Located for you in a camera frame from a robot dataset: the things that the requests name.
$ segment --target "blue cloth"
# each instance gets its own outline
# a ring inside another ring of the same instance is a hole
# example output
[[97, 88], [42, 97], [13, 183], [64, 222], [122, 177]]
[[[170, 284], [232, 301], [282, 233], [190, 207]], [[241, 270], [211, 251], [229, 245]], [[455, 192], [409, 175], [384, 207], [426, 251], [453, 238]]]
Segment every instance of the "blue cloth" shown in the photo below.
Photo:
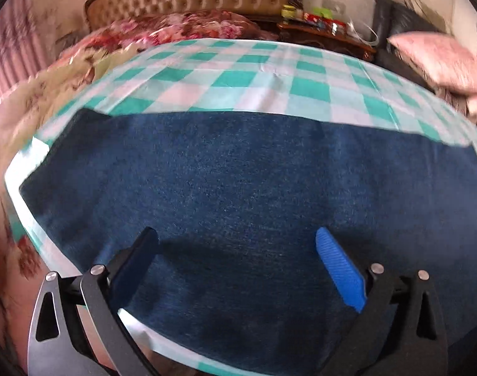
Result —
[[428, 270], [449, 343], [477, 326], [471, 147], [283, 115], [81, 110], [20, 191], [80, 270], [154, 227], [163, 254], [127, 311], [237, 368], [312, 373], [349, 329], [321, 226], [366, 263]]

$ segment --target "wooden nightstand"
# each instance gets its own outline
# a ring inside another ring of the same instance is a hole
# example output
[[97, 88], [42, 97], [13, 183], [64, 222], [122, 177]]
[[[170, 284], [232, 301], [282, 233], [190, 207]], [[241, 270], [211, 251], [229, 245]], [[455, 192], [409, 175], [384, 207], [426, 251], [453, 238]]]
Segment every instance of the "wooden nightstand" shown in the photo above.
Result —
[[349, 36], [333, 35], [303, 24], [279, 22], [280, 41], [309, 45], [371, 62], [376, 50]]

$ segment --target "silver bolt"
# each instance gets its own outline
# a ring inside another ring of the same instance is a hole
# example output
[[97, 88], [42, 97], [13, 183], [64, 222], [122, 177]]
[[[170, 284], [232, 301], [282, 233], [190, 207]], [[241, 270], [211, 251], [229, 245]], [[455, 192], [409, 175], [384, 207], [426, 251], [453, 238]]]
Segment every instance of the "silver bolt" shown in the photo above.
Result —
[[383, 274], [385, 272], [385, 268], [380, 263], [373, 263], [371, 264], [371, 271], [374, 274]]
[[430, 274], [426, 270], [418, 271], [418, 277], [421, 278], [423, 281], [426, 281], [430, 278]]
[[57, 278], [57, 273], [55, 271], [51, 271], [49, 274], [45, 276], [45, 280], [47, 281], [54, 281]]
[[99, 274], [102, 274], [104, 271], [104, 265], [102, 264], [96, 264], [94, 267], [90, 269], [90, 273], [92, 276], [98, 276]]

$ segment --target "green checkered sheet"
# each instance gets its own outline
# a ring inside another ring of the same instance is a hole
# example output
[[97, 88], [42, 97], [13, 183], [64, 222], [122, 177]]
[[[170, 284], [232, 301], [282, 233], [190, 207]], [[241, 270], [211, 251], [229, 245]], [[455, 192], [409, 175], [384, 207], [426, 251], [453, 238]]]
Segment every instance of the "green checkered sheet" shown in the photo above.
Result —
[[[477, 129], [441, 99], [391, 72], [333, 52], [280, 42], [199, 39], [147, 50], [82, 91], [13, 160], [9, 194], [50, 269], [78, 270], [57, 249], [19, 195], [60, 132], [82, 107], [112, 116], [140, 112], [248, 111], [416, 133], [473, 145]], [[139, 342], [180, 363], [219, 375], [254, 375], [204, 358], [156, 334], [126, 311]]]

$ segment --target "blue gripper pad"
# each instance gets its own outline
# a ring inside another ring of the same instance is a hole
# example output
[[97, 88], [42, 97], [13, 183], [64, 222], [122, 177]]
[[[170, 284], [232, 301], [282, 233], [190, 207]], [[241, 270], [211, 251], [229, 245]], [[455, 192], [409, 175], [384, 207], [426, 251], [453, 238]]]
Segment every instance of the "blue gripper pad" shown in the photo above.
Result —
[[362, 274], [325, 227], [317, 230], [315, 246], [345, 304], [360, 313], [366, 302]]

